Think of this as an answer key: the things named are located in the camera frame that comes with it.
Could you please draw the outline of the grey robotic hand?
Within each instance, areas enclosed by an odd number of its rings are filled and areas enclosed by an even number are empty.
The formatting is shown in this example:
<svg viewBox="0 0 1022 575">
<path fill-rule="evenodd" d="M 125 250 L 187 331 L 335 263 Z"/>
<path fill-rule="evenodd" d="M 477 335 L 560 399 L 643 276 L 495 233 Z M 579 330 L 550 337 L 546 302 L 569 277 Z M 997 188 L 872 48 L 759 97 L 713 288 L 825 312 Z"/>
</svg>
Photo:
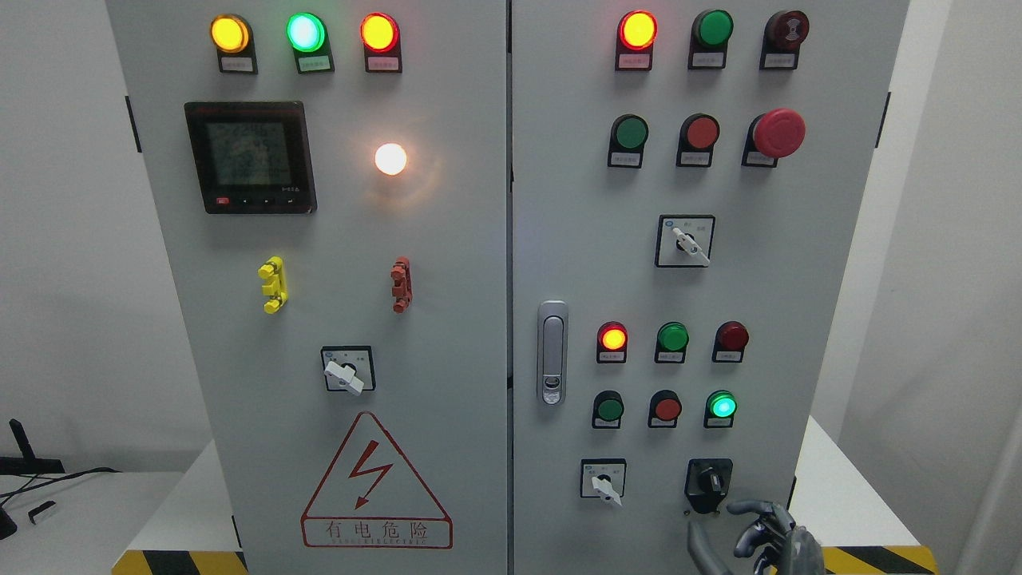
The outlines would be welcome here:
<svg viewBox="0 0 1022 575">
<path fill-rule="evenodd" d="M 778 574 L 825 574 L 824 556 L 818 540 L 799 526 L 786 507 L 770 500 L 737 500 L 727 505 L 731 514 L 755 512 L 754 520 L 740 535 L 735 557 L 751 557 L 759 547 L 753 573 L 763 574 L 771 565 Z M 687 528 L 687 553 L 701 574 L 730 574 L 723 560 L 711 548 L 706 531 L 696 521 Z"/>
</svg>

